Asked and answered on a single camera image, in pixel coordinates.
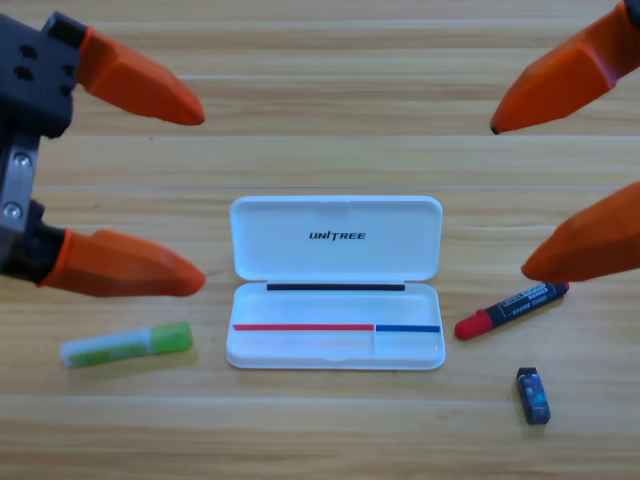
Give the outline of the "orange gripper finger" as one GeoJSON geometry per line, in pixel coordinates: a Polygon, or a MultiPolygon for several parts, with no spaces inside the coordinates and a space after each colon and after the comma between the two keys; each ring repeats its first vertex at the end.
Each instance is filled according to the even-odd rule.
{"type": "Polygon", "coordinates": [[[51,271],[38,283],[98,298],[197,293],[206,276],[175,252],[111,230],[84,235],[70,229],[51,271]]]}
{"type": "Polygon", "coordinates": [[[632,183],[559,225],[522,265],[547,283],[587,281],[639,268],[639,184],[632,183]]]}

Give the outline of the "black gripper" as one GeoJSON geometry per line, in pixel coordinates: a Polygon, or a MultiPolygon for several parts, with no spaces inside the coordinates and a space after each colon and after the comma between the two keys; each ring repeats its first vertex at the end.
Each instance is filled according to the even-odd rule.
{"type": "Polygon", "coordinates": [[[40,140],[73,115],[77,82],[131,114],[200,125],[204,108],[169,69],[59,12],[37,30],[1,16],[1,274],[38,284],[53,270],[64,231],[32,198],[40,140]]]}
{"type": "Polygon", "coordinates": [[[640,0],[624,0],[521,73],[490,121],[495,134],[565,118],[639,68],[640,0]]]}

